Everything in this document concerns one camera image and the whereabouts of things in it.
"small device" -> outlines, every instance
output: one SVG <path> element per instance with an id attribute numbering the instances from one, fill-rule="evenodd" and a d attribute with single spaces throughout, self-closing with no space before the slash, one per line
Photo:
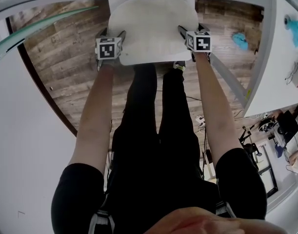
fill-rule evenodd
<path id="1" fill-rule="evenodd" d="M 198 116 L 196 117 L 196 121 L 199 123 L 199 128 L 200 128 L 200 127 L 205 127 L 205 119 L 204 119 L 203 116 L 198 115 Z"/>
<path id="2" fill-rule="evenodd" d="M 211 35 L 208 31 L 187 31 L 187 47 L 193 52 L 212 52 Z"/>
<path id="3" fill-rule="evenodd" d="M 269 132 L 277 124 L 275 117 L 263 119 L 258 127 L 258 130 L 263 133 Z"/>
<path id="4" fill-rule="evenodd" d="M 120 53 L 122 46 L 122 37 L 114 38 L 97 38 L 96 54 L 98 60 L 116 59 Z"/>

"black shirt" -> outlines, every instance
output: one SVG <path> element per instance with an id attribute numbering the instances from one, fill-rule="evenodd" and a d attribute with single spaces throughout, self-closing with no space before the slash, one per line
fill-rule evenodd
<path id="1" fill-rule="evenodd" d="M 215 213 L 220 198 L 229 202 L 237 217 L 265 218 L 266 191 L 243 149 L 230 150 L 218 161 L 219 190 L 197 172 L 191 175 L 189 167 L 161 167 L 153 165 L 141 174 L 131 169 L 127 174 L 116 175 L 108 198 L 115 234 L 142 234 L 179 208 L 195 206 Z M 93 214 L 104 202 L 103 183 L 102 173 L 89 165 L 72 164 L 65 168 L 52 202 L 56 234 L 88 233 Z"/>

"person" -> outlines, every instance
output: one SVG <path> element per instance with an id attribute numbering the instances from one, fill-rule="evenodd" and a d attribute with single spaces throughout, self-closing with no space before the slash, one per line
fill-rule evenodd
<path id="1" fill-rule="evenodd" d="M 195 60 L 218 184 L 201 176 L 199 141 L 183 86 L 184 66 L 176 63 L 163 77 L 157 133 L 156 70 L 153 64 L 136 65 L 121 125 L 113 136 L 113 169 L 104 204 L 114 75 L 114 67 L 104 65 L 83 109 L 74 154 L 53 197 L 56 234 L 105 234 L 114 225 L 115 234 L 285 233 L 264 221 L 266 191 L 238 140 L 227 98 L 207 55 L 195 53 Z M 226 202 L 233 218 L 216 215 L 219 200 Z M 104 225 L 97 224 L 104 207 L 110 217 Z"/>

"blue object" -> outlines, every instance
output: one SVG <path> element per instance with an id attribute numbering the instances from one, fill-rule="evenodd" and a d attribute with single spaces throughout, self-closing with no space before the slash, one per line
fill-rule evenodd
<path id="1" fill-rule="evenodd" d="M 248 43 L 243 33 L 236 33 L 232 36 L 232 40 L 235 42 L 240 49 L 248 50 Z"/>
<path id="2" fill-rule="evenodd" d="M 276 149 L 277 157 L 280 158 L 284 152 L 284 148 L 281 147 L 279 144 L 276 144 L 275 149 Z"/>
<path id="3" fill-rule="evenodd" d="M 286 24 L 286 28 L 292 30 L 294 46 L 298 47 L 298 21 L 289 20 Z"/>

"sleeve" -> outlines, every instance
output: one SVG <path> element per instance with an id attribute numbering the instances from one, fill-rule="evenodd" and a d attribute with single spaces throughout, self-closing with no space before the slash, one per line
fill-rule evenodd
<path id="1" fill-rule="evenodd" d="M 61 175 L 52 200 L 54 233 L 88 233 L 91 218 L 103 201 L 102 173 L 86 164 L 69 165 Z"/>
<path id="2" fill-rule="evenodd" d="M 216 165 L 220 197 L 236 217 L 265 219 L 267 194 L 250 157 L 242 148 L 225 153 Z"/>

